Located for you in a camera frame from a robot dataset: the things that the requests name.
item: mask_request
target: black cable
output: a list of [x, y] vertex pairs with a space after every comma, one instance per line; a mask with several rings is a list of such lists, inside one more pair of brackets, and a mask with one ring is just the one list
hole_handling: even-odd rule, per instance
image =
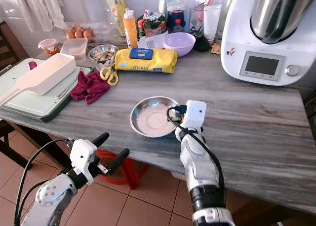
[[209, 148], [205, 145], [205, 143], [203, 143], [198, 137], [196, 137], [191, 131], [189, 131], [188, 129], [182, 127], [179, 123], [175, 122], [174, 120], [171, 119], [170, 115], [169, 115], [169, 112], [170, 110], [176, 110], [177, 109], [177, 106], [175, 107], [171, 107], [171, 108], [168, 108], [167, 110], [167, 118], [168, 120], [173, 124], [175, 125], [176, 127], [179, 127], [183, 132], [185, 132], [186, 134], [190, 135], [193, 139], [195, 139], [202, 147], [203, 149], [208, 153], [208, 155], [210, 156], [210, 158], [213, 160], [217, 170], [218, 170], [218, 174], [219, 174], [219, 186], [220, 186], [220, 189], [221, 189], [221, 193], [222, 193], [222, 196], [224, 198], [225, 196], [225, 184], [224, 184], [224, 177], [223, 177], [223, 172], [222, 172], [222, 167], [221, 167], [221, 164], [218, 160], [218, 158], [216, 157], [215, 154], [213, 154]]
[[33, 154], [33, 156], [30, 158], [30, 160], [29, 160], [28, 163], [26, 164], [26, 166], [25, 166], [25, 168], [24, 168], [24, 172], [23, 172], [22, 178], [21, 178], [21, 182], [20, 182], [18, 194], [17, 194], [17, 197], [16, 197], [15, 213], [14, 213], [14, 226], [19, 226], [19, 225], [20, 225], [20, 218], [18, 218], [19, 204], [20, 204], [20, 199], [21, 199], [23, 184], [24, 184], [24, 181], [25, 181], [26, 174], [27, 174], [27, 172], [28, 172], [27, 169], [28, 169], [29, 165], [32, 163], [32, 161], [36, 158], [36, 156], [37, 156], [43, 149], [47, 148], [50, 144], [55, 143], [55, 142], [58, 142], [58, 141], [64, 141], [64, 142], [66, 142], [66, 140], [62, 140], [62, 139], [53, 140], [53, 141], [48, 142], [47, 144], [45, 144], [44, 146], [42, 146], [38, 151], [36, 151], [36, 153]]
[[38, 186], [46, 183], [48, 180], [46, 181], [42, 181], [40, 183], [37, 183], [35, 184], [34, 186], [31, 187], [31, 189], [28, 190], [28, 192], [24, 195], [23, 199], [22, 199], [22, 202], [21, 202], [21, 206], [20, 206], [20, 211], [19, 211], [19, 214], [18, 214], [18, 219], [21, 220], [21, 214], [22, 214], [22, 210], [23, 210], [23, 206], [24, 206], [24, 203], [26, 201], [26, 198], [28, 198], [29, 194], [31, 193], [31, 191], [33, 191], [35, 188], [37, 188]]

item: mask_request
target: white cloth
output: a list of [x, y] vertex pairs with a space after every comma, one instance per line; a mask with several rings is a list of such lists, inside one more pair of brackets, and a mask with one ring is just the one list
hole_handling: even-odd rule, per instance
[[52, 31], [66, 26], [58, 0], [17, 0], [30, 31]]

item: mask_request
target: yellow scissors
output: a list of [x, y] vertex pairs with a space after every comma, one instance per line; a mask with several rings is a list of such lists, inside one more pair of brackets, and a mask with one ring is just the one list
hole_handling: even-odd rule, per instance
[[112, 66], [111, 67], [104, 67], [104, 68], [102, 68], [102, 70], [100, 71], [100, 77], [101, 77], [102, 80], [108, 80], [108, 84], [110, 86], [116, 85], [118, 83], [118, 81], [119, 81], [118, 80], [119, 79], [118, 74], [117, 74], [116, 70], [114, 70], [112, 68]]

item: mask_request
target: countertop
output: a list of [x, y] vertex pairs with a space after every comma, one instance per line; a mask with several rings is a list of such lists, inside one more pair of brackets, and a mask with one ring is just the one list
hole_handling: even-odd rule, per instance
[[316, 147], [299, 91], [240, 81], [222, 69], [220, 57], [191, 52], [174, 74], [119, 71], [119, 82], [97, 102], [71, 101], [48, 123], [0, 110], [3, 119], [60, 137], [110, 137], [101, 148], [163, 169], [184, 173], [174, 134], [150, 139], [129, 124], [132, 108], [150, 96], [185, 104], [207, 103], [204, 136], [218, 156], [226, 187], [316, 214]]

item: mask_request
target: knife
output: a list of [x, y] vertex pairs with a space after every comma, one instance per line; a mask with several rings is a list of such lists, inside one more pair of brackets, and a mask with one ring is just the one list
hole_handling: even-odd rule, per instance
[[12, 68], [12, 65], [7, 65], [5, 68], [2, 69], [2, 71], [0, 71], [0, 76], [3, 75], [4, 73], [6, 73], [8, 70], [10, 70]]

